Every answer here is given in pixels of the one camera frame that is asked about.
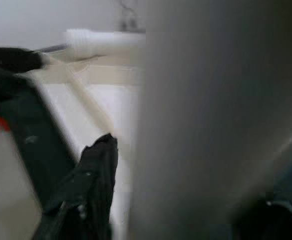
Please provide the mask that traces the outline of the black wall plug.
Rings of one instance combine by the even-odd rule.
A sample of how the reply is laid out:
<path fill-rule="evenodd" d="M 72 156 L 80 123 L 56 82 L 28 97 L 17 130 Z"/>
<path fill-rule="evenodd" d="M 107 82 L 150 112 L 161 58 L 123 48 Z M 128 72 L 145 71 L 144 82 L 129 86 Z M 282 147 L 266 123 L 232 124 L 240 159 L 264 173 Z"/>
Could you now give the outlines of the black wall plug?
<path fill-rule="evenodd" d="M 129 17 L 122 18 L 119 21 L 119 29 L 121 32 L 135 32 L 138 30 L 138 18 Z"/>

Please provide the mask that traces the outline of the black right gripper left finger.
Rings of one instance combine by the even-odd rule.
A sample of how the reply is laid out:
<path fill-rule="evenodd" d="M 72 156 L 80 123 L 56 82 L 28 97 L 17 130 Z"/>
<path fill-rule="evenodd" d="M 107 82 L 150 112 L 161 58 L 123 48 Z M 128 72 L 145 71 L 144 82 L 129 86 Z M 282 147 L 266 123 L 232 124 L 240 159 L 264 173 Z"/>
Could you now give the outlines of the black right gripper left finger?
<path fill-rule="evenodd" d="M 84 148 L 78 165 L 45 204 L 51 217 L 43 240 L 112 240 L 110 209 L 117 169 L 117 138 L 108 133 Z"/>

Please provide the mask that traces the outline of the white plastic table leg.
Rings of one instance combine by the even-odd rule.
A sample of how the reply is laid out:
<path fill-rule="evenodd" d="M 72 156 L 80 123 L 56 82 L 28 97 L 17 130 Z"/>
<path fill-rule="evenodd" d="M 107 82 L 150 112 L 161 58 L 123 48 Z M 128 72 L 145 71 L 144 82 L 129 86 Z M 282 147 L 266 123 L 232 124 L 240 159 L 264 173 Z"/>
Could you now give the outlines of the white plastic table leg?
<path fill-rule="evenodd" d="M 64 36 L 69 54 L 75 60 L 134 53 L 139 51 L 146 41 L 144 33 L 101 32 L 84 28 L 68 29 Z"/>
<path fill-rule="evenodd" d="M 292 0 L 146 0 L 128 240 L 233 240 L 292 203 Z"/>

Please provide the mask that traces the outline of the white plastic table top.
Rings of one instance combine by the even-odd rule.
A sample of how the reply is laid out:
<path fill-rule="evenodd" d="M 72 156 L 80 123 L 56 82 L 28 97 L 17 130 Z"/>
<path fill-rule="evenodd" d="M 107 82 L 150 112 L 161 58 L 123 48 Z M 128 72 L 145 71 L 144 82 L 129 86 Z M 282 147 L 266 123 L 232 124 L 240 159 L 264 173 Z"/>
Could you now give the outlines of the white plastic table top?
<path fill-rule="evenodd" d="M 76 60 L 64 49 L 43 53 L 32 72 L 76 159 L 101 135 L 118 140 L 119 159 L 111 207 L 113 240 L 128 240 L 131 169 L 137 132 L 142 69 L 138 54 Z"/>

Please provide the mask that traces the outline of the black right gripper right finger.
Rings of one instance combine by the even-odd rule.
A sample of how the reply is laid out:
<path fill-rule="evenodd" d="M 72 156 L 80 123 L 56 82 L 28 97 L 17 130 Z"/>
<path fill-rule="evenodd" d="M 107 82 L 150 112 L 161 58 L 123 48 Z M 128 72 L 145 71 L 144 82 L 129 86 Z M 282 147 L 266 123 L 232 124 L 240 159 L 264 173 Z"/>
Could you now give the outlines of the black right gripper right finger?
<path fill-rule="evenodd" d="M 292 203 L 258 200 L 232 223 L 233 240 L 292 240 Z"/>

